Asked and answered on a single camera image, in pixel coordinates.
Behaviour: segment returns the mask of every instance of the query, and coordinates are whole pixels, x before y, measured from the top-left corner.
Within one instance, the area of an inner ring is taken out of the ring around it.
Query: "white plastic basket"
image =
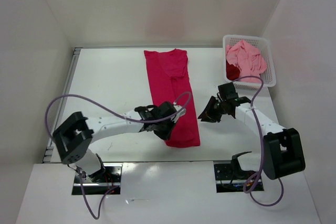
[[[262,57],[264,58],[267,69],[264,73],[260,75],[260,77],[264,81],[264,87],[273,87],[277,83],[275,77],[275,70],[274,64],[272,59],[272,53],[270,49],[269,42],[264,38],[254,37],[254,36],[242,36],[242,35],[225,35],[223,37],[223,52],[224,52],[224,80],[225,82],[231,82],[226,77],[226,54],[225,54],[225,47],[226,45],[234,46],[236,43],[240,42],[241,40],[245,40],[246,42],[250,43],[252,46],[257,47]],[[256,89],[260,87],[258,83],[251,83],[251,82],[243,82],[237,81],[235,82],[235,86],[238,88],[247,88],[247,89]]]

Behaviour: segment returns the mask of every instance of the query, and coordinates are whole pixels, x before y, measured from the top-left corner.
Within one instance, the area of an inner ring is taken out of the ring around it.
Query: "white wall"
[[[295,127],[322,223],[336,217],[336,1],[281,0],[264,37],[272,44],[279,122]]]
[[[0,223],[15,223],[47,143],[43,115],[71,48],[45,0],[0,0]]]
[[[277,0],[47,0],[72,46],[221,45],[260,35]]]

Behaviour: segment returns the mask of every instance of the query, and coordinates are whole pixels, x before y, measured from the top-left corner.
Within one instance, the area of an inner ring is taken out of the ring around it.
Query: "purple cable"
[[[90,214],[92,215],[92,217],[95,219],[95,220],[98,220],[99,217],[100,217],[100,208],[101,208],[101,205],[103,203],[103,200],[105,199],[106,195],[109,194],[110,192],[112,192],[114,189],[116,189],[118,186],[114,186],[112,187],[111,189],[107,190],[106,193],[104,193],[103,197],[101,198],[100,202],[99,202],[99,206],[98,206],[98,214],[97,216],[95,216],[95,214],[93,213],[89,203],[88,203],[88,200],[86,198],[86,195],[85,195],[85,190],[84,190],[84,187],[83,187],[83,180],[82,180],[82,176],[81,176],[81,173],[78,171],[78,168],[77,170],[75,170],[77,173],[78,173],[78,177],[79,177],[79,182],[80,182],[80,190],[82,191],[82,195],[83,195],[83,199],[84,199],[84,202],[85,202],[85,205],[86,207],[88,208]]]
[[[257,204],[259,204],[259,205],[261,205],[261,206],[263,206],[263,207],[272,207],[272,206],[275,206],[277,203],[279,203],[279,202],[282,200],[283,196],[284,196],[284,187],[283,187],[284,185],[283,185],[283,183],[282,183],[282,181],[281,181],[280,178],[279,178],[279,182],[280,182],[280,185],[281,185],[281,194],[280,194],[280,197],[279,197],[274,203],[272,203],[272,204],[263,204],[263,203],[260,203],[260,202],[258,202],[258,201],[253,197],[253,195],[252,195],[252,193],[251,193],[251,192],[256,188],[256,186],[258,185],[258,182],[259,182],[260,177],[261,177],[261,173],[262,173],[262,171],[263,171],[263,169],[264,169],[264,163],[265,163],[265,150],[264,150],[264,141],[263,141],[263,138],[264,138],[264,137],[263,137],[263,133],[262,133],[262,130],[261,130],[261,126],[260,126],[260,122],[259,122],[257,113],[256,113],[256,111],[255,111],[255,109],[254,109],[254,105],[253,105],[253,104],[254,104],[254,100],[255,100],[255,98],[257,97],[257,95],[260,93],[260,91],[262,90],[262,88],[263,88],[263,86],[264,86],[264,81],[263,81],[262,78],[257,77],[257,76],[244,76],[244,77],[239,77],[238,79],[236,79],[236,80],[234,80],[234,81],[232,81],[232,82],[239,81],[239,80],[241,80],[241,79],[245,79],[245,78],[256,78],[256,79],[258,79],[258,80],[261,81],[260,88],[257,90],[257,92],[254,94],[254,96],[253,96],[252,99],[251,99],[251,110],[252,110],[253,116],[254,116],[254,118],[255,118],[255,120],[256,120],[257,127],[258,127],[258,132],[259,132],[260,146],[261,146],[261,159],[260,159],[260,167],[259,167],[259,170],[258,170],[256,173],[252,174],[252,175],[245,181],[244,186],[243,186],[243,191],[244,191],[244,193],[246,193],[246,194],[250,194],[252,200],[253,200],[255,203],[257,203]],[[248,183],[249,183],[249,182],[251,181],[251,179],[253,179],[253,178],[254,178],[254,182],[253,182],[252,186],[251,186],[248,190],[246,190],[246,187],[247,187]]]
[[[63,95],[60,95],[59,97],[54,98],[54,99],[48,104],[48,107],[47,107],[46,112],[45,112],[45,115],[44,115],[44,124],[45,124],[45,127],[46,127],[46,129],[47,129],[47,132],[48,132],[49,137],[50,137],[50,138],[53,138],[53,136],[52,136],[52,134],[51,134],[51,132],[50,132],[50,130],[49,130],[49,126],[48,126],[48,113],[49,113],[49,110],[50,110],[51,106],[53,105],[53,103],[56,102],[56,101],[59,100],[59,99],[64,98],[64,97],[76,97],[76,98],[80,98],[80,99],[86,100],[86,101],[91,102],[91,103],[93,103],[94,105],[96,105],[96,106],[102,108],[103,110],[106,110],[107,112],[110,112],[111,114],[115,115],[115,116],[118,117],[118,118],[125,119],[125,120],[130,121],[130,122],[135,122],[135,123],[159,123],[159,122],[165,121],[165,120],[167,120],[167,119],[173,118],[174,116],[176,116],[177,114],[179,114],[182,110],[184,110],[184,109],[187,107],[188,103],[190,102],[190,100],[191,100],[191,98],[192,98],[192,94],[191,94],[191,92],[188,92],[188,91],[187,91],[187,92],[184,92],[184,93],[180,94],[180,96],[175,100],[175,102],[177,102],[182,96],[184,96],[184,95],[186,95],[186,94],[188,94],[189,97],[188,97],[188,100],[185,102],[185,104],[182,106],[181,109],[179,109],[178,111],[176,111],[175,113],[173,113],[173,114],[171,114],[171,115],[169,115],[169,116],[166,116],[165,118],[161,118],[161,119],[157,119],[157,120],[150,120],[150,121],[136,120],[136,119],[132,119],[132,118],[126,118],[126,117],[124,117],[123,115],[120,115],[120,114],[118,114],[118,113],[116,113],[116,112],[114,112],[114,111],[112,111],[112,110],[106,108],[105,106],[101,105],[100,103],[98,103],[98,102],[96,102],[96,101],[94,101],[94,100],[92,100],[92,99],[90,99],[90,98],[83,97],[82,95],[78,95],[78,94],[63,94]]]

